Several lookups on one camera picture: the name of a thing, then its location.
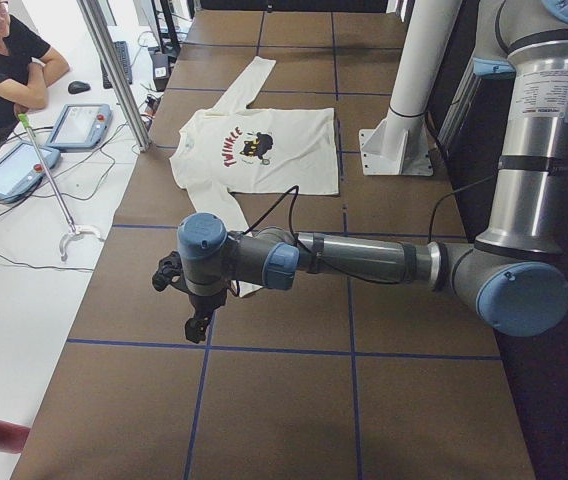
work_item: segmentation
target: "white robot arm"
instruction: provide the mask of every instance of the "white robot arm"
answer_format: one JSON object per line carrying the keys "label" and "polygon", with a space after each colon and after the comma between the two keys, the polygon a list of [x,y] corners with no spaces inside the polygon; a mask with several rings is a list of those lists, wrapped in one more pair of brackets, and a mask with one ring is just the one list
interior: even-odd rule
{"label": "white robot arm", "polygon": [[[411,27],[408,38],[414,38]],[[553,229],[568,172],[568,0],[483,1],[474,57],[478,74],[516,74],[491,218],[474,245],[276,228],[250,237],[197,213],[181,223],[177,251],[160,260],[153,277],[157,290],[171,285],[189,294],[195,315],[186,323],[187,338],[205,338],[230,282],[286,290],[297,270],[422,282],[457,296],[507,335],[537,335],[560,322],[568,311],[568,282],[549,262],[561,254]]]}

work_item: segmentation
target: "man's hand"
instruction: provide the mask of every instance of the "man's hand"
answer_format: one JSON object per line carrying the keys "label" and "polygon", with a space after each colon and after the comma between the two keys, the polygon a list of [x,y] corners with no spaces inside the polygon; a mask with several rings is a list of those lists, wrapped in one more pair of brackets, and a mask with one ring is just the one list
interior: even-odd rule
{"label": "man's hand", "polygon": [[24,105],[20,105],[19,103],[16,103],[15,105],[13,105],[13,113],[15,114],[15,118],[19,118],[18,115],[20,113],[27,113],[29,110],[28,107],[25,107]]}

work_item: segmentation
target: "reacher grabber tool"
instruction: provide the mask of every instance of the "reacher grabber tool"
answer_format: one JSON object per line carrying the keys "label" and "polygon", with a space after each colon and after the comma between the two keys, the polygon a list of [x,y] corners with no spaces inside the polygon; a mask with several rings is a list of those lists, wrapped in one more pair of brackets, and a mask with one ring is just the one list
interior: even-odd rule
{"label": "reacher grabber tool", "polygon": [[26,130],[26,134],[30,139],[31,143],[35,147],[35,152],[37,153],[37,157],[40,160],[40,165],[42,165],[42,169],[46,174],[46,178],[48,178],[49,183],[51,184],[51,188],[53,189],[53,193],[55,194],[55,198],[57,198],[60,207],[62,208],[62,212],[64,213],[64,217],[66,218],[66,223],[68,224],[69,232],[65,233],[62,239],[60,240],[60,256],[62,257],[62,261],[65,262],[68,258],[66,253],[66,247],[68,246],[69,242],[73,240],[80,240],[83,235],[90,234],[95,235],[100,242],[104,241],[104,238],[100,234],[100,231],[97,227],[92,225],[77,225],[71,216],[71,212],[69,211],[66,203],[64,203],[64,199],[62,198],[62,194],[60,193],[59,188],[57,188],[57,184],[55,183],[55,178],[51,174],[44,157],[42,156],[42,152],[40,151],[37,145],[37,140],[35,139],[35,133],[31,128],[31,125],[28,122],[28,117],[25,114],[18,115],[20,122],[24,126]]}

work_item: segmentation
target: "black mouse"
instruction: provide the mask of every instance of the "black mouse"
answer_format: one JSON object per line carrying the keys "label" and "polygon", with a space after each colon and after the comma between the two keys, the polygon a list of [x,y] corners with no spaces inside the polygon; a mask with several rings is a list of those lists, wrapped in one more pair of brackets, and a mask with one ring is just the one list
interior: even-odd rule
{"label": "black mouse", "polygon": [[76,93],[86,92],[90,90],[91,86],[86,82],[80,82],[79,80],[75,80],[68,84],[68,93],[71,95],[75,95]]}

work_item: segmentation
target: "blue and white device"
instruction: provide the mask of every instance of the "blue and white device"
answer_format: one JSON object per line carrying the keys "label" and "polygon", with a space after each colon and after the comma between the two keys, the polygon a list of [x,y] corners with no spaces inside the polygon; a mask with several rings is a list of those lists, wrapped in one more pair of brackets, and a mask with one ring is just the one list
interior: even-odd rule
{"label": "blue and white device", "polygon": [[[46,165],[49,168],[55,167],[60,152],[49,147],[39,148]],[[0,202],[16,202],[35,188],[43,175],[44,170],[33,144],[18,143],[0,158]]]}
{"label": "blue and white device", "polygon": [[45,145],[63,152],[92,150],[104,138],[111,117],[106,103],[64,105]]}

